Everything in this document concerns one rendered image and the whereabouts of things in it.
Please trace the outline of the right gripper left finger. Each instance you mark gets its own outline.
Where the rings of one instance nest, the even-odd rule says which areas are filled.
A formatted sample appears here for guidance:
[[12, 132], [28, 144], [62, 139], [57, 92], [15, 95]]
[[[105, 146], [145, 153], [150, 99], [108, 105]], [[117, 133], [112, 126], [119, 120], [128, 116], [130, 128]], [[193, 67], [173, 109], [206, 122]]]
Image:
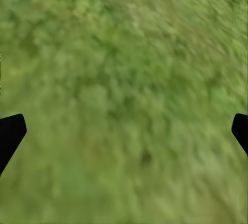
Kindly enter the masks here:
[[27, 133], [23, 114], [0, 119], [0, 175]]

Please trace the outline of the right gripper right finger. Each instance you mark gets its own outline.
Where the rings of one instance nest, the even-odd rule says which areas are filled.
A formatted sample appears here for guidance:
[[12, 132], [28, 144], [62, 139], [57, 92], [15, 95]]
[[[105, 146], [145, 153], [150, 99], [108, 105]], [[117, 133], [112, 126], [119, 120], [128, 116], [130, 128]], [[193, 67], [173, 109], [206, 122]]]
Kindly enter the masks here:
[[231, 132], [248, 155], [248, 116], [236, 114], [232, 125]]

